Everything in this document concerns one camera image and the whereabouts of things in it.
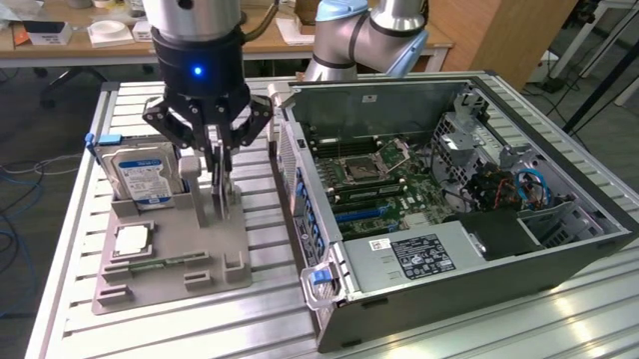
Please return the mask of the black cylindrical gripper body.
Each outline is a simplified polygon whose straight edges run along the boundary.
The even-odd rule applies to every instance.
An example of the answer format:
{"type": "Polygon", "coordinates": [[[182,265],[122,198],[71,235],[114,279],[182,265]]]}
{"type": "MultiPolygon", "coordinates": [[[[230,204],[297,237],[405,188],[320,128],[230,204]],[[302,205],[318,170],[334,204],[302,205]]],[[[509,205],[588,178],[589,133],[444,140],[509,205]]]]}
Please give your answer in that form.
{"type": "Polygon", "coordinates": [[[151,33],[163,79],[163,99],[150,113],[158,119],[173,110],[182,117],[191,108],[208,125],[230,126],[249,101],[244,81],[244,33],[232,31],[214,40],[178,40],[151,33]]]}

